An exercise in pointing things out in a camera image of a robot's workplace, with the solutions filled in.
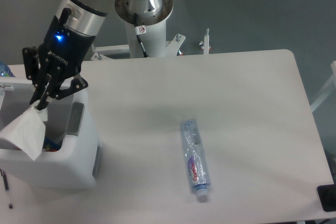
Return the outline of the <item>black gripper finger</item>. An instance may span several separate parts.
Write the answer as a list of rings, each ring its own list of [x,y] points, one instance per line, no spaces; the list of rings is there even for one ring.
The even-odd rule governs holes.
[[[26,78],[32,81],[35,92],[30,104],[39,100],[39,105],[47,104],[46,85],[49,82],[48,69],[51,60],[48,57],[40,56],[36,47],[22,49]]]
[[[88,82],[81,77],[80,74],[76,75],[70,82],[68,88],[63,88],[61,82],[56,81],[56,76],[51,77],[49,84],[45,91],[42,93],[37,110],[41,111],[45,109],[49,102],[53,99],[61,100],[76,92],[79,92],[88,87]]]

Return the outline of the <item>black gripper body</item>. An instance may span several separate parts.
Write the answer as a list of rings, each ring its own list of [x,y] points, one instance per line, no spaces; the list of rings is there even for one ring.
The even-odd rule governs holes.
[[[46,72],[51,76],[59,70],[59,80],[73,77],[81,72],[81,64],[94,40],[94,36],[64,27],[55,16],[38,47],[40,64],[48,65]]]

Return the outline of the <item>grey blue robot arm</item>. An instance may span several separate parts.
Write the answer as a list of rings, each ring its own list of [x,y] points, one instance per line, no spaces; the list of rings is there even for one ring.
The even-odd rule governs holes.
[[[168,55],[166,22],[173,0],[61,0],[42,44],[22,50],[36,109],[88,86],[81,65],[111,8],[124,22],[131,58]]]

